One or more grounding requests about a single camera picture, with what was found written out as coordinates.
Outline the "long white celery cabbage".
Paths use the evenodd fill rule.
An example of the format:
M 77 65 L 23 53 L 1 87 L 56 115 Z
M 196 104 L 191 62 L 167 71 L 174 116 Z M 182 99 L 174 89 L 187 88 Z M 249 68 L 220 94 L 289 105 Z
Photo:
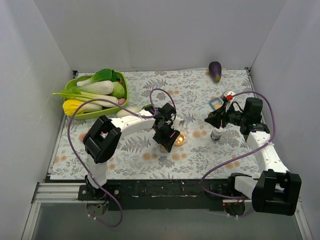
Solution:
M 115 104 L 118 104 L 118 99 L 114 96 L 109 96 L 109 95 L 99 95 L 99 94 L 93 94 L 93 93 L 88 93 L 88 92 L 79 92 L 79 93 L 74 93 L 69 90 L 63 90 L 62 92 L 56 92 L 53 93 L 54 96 L 61 96 L 66 99 L 75 99 L 79 100 L 82 102 L 87 102 L 89 100 L 94 100 L 94 104 L 102 106 L 104 108 L 112 108 L 115 106 Z

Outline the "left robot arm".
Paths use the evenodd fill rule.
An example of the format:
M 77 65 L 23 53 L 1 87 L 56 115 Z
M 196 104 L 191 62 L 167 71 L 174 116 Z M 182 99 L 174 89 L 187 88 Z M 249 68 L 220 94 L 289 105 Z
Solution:
M 99 117 L 83 139 L 88 154 L 85 166 L 87 191 L 95 200 L 106 196 L 107 161 L 113 157 L 120 139 L 142 130 L 154 130 L 153 140 L 169 153 L 180 135 L 174 129 L 176 109 L 169 103 L 163 107 L 146 107 L 134 115 L 118 118 Z

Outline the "white radish with leaf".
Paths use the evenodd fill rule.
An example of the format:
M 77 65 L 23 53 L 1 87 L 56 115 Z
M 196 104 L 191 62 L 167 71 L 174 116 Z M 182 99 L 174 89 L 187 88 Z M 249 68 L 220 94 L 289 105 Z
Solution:
M 133 112 L 135 114 L 137 114 L 137 113 L 139 113 L 141 111 L 141 109 L 138 108 L 138 107 L 128 107 L 127 110 L 129 110 L 129 111 L 131 111 L 131 112 Z M 118 111 L 116 113 L 116 117 L 117 118 L 123 118 L 123 117 L 126 117 L 126 116 L 132 116 L 132 114 L 130 112 L 124 110 L 124 109 L 121 109 L 120 111 Z

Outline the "yellow napa cabbage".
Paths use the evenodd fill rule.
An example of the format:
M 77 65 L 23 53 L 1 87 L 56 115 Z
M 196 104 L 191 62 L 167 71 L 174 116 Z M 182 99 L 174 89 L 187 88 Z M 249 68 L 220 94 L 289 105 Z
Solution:
M 75 99 L 68 99 L 62 104 L 62 108 L 64 113 L 67 116 L 72 116 L 74 112 L 78 109 L 80 105 L 82 105 L 84 102 L 80 100 Z M 92 113 L 96 111 L 102 110 L 102 106 L 94 104 L 94 103 L 87 103 L 84 106 L 82 106 L 78 111 L 77 115 L 84 114 L 84 113 Z

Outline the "clear bottle of yellow pills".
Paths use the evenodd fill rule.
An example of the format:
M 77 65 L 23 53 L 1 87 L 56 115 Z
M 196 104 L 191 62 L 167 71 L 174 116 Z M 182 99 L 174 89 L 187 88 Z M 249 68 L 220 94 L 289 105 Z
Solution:
M 162 144 L 160 144 L 159 147 L 160 147 L 160 151 L 161 151 L 162 153 L 167 152 L 167 149 L 166 149 Z

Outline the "green round cabbage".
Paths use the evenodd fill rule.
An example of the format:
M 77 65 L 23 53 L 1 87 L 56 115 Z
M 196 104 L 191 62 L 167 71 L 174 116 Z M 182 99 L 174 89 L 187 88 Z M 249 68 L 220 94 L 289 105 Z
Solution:
M 110 96 L 115 97 L 117 99 L 123 98 L 125 95 L 125 88 L 119 82 L 113 82 L 113 91 Z

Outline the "white cap pill bottle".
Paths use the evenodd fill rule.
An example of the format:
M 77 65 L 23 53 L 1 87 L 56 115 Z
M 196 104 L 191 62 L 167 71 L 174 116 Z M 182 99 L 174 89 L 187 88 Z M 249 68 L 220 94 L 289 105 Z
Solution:
M 221 138 L 222 134 L 223 134 L 223 130 L 224 129 L 222 127 L 220 127 L 220 128 L 214 127 L 212 129 L 211 134 L 210 134 L 211 139 L 213 141 L 218 141 Z

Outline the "floral table mat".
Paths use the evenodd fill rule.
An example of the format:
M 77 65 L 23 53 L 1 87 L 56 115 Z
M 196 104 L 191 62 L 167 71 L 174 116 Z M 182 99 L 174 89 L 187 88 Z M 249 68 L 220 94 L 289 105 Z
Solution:
M 108 179 L 199 179 L 226 178 L 243 173 L 257 178 L 259 167 L 237 126 L 228 125 L 217 141 L 211 139 L 212 126 L 205 122 L 212 111 L 209 101 L 224 91 L 239 93 L 236 106 L 243 107 L 251 90 L 245 70 L 222 71 L 215 83 L 204 69 L 125 72 L 128 107 L 142 108 L 153 102 L 162 107 L 174 102 L 177 115 L 184 119 L 178 130 L 184 144 L 171 152 L 161 152 L 152 130 L 142 130 L 120 140 L 108 160 Z

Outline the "pink sweet potato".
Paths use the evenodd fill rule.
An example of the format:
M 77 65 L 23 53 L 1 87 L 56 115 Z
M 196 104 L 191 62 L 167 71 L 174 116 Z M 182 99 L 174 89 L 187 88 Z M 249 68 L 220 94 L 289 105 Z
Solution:
M 119 105 L 123 105 L 125 102 L 126 102 L 126 99 L 125 99 L 125 98 L 120 98 L 120 99 L 118 99 L 118 104 L 119 104 Z

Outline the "orange round pill case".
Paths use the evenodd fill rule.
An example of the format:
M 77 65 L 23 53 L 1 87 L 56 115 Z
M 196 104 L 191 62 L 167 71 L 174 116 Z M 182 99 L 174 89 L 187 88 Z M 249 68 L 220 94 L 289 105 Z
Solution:
M 181 146 L 185 143 L 185 141 L 186 141 L 185 136 L 183 134 L 179 134 L 179 136 L 176 138 L 174 144 L 176 146 Z

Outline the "purple eggplant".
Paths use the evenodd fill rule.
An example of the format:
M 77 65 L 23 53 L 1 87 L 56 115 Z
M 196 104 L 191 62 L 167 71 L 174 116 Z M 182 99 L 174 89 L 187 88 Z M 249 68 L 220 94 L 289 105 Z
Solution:
M 208 66 L 208 71 L 213 81 L 218 83 L 222 77 L 222 66 L 218 61 L 212 61 Z

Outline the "blue rectangular pill box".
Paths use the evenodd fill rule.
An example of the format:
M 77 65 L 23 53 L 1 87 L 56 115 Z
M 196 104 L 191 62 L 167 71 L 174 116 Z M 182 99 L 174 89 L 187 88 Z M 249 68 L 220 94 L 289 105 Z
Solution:
M 209 101 L 209 105 L 212 107 L 212 109 L 214 111 L 218 110 L 219 108 L 221 108 L 223 106 L 224 102 L 221 98 L 216 97 L 214 99 L 211 99 Z

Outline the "white bok choy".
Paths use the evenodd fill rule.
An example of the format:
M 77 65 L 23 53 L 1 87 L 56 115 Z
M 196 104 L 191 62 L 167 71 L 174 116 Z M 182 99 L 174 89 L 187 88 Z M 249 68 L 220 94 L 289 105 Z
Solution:
M 114 90 L 117 74 L 114 70 L 105 68 L 86 80 L 77 81 L 75 86 L 69 88 L 74 93 L 86 92 L 97 95 L 109 95 Z

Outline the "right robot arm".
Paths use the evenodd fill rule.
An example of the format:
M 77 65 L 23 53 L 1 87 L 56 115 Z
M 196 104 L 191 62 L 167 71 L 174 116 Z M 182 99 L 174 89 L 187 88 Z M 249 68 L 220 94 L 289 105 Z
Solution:
M 235 110 L 232 96 L 228 95 L 223 97 L 223 105 L 209 113 L 204 121 L 215 131 L 222 130 L 227 124 L 238 126 L 259 167 L 258 179 L 243 173 L 231 174 L 226 186 L 228 197 L 251 199 L 256 212 L 292 216 L 296 211 L 302 180 L 280 160 L 270 130 L 261 122 L 262 109 L 261 99 L 248 97 L 244 108 Z

